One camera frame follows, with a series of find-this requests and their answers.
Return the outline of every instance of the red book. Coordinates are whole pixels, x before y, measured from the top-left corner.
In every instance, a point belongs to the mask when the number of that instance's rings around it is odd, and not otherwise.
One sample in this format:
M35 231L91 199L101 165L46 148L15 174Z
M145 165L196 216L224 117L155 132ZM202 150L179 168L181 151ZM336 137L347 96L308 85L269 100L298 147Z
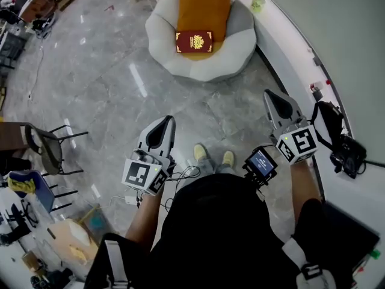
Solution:
M211 31L177 31L176 52L212 52Z

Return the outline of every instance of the blue chair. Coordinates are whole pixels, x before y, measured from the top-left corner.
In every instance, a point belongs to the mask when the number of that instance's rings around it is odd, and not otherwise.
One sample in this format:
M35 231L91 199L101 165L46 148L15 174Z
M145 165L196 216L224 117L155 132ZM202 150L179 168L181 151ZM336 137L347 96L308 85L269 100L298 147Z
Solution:
M48 186L46 180L44 180L41 173L38 172L37 170L11 171L9 173L9 177L12 180L15 180L18 182L25 182L32 179L36 187L35 195L37 196L37 199L42 203L42 205L44 206L44 208L47 210L48 213L51 213L59 209L63 209L71 205L71 204L65 204L58 208L52 208L54 205L55 198L68 196L78 192L77 190L74 190L74 191L69 191L68 193L54 195L54 193L52 192L52 189L57 187L58 185L55 184L53 186ZM22 191L15 191L15 193L20 198L24 198L26 196L26 193L23 193Z

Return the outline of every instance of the black shirt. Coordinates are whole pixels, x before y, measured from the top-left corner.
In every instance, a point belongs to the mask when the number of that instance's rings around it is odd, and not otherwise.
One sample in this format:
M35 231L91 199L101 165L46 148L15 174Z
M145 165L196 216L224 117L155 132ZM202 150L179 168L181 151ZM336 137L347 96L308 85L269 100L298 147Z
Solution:
M307 260L332 272L337 288L349 288L351 273L335 260L321 203L302 208L293 235ZM150 255L118 235L126 275L134 288L296 288L297 266L282 251L270 227L266 204L248 180L227 174L206 176L176 194ZM105 288L111 273L104 242L85 288Z

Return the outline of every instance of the round white chair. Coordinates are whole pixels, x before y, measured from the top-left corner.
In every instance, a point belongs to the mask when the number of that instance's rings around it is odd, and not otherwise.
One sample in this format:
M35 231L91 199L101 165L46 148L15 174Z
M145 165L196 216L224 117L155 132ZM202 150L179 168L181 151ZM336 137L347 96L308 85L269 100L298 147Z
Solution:
M179 0L159 0L146 21L151 56L171 74L198 81L220 81L238 74L257 43L254 17L238 0L232 2L222 47L204 60L194 61L176 52Z

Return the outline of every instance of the small display screen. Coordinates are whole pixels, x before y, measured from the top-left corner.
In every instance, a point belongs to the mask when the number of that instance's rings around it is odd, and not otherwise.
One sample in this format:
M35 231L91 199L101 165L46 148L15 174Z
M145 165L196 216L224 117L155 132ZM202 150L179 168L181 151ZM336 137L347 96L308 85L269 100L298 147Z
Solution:
M263 176L267 176L275 168L262 151L257 151L252 157L250 157L250 161L261 172L261 174L263 174Z

